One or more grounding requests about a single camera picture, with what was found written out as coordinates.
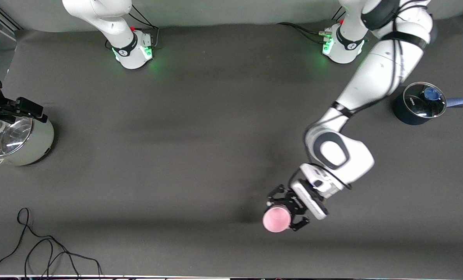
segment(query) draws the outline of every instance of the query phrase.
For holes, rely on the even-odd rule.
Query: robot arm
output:
[[[152,38],[131,30],[121,16],[132,8],[131,0],[62,0],[67,12],[95,26],[109,40],[121,65],[136,69],[152,59]]]
[[[340,130],[351,116],[391,94],[418,64],[430,42],[432,18],[424,9],[429,2],[368,0],[362,6],[362,22],[380,41],[332,107],[306,129],[306,150],[320,164],[304,163],[300,170],[306,180],[293,180],[287,190],[282,186],[270,193],[269,208],[263,218],[268,230],[299,229],[293,220],[296,215],[304,215],[306,209],[319,220],[326,218],[324,200],[350,188],[352,182],[373,167],[374,158],[366,145],[342,135]],[[285,191],[289,201],[274,198]],[[304,217],[301,225],[306,221],[309,220]]]

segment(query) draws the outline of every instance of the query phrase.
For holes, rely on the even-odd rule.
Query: pink round object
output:
[[[290,225],[290,213],[283,206],[271,207],[264,213],[263,225],[271,232],[282,232]]]

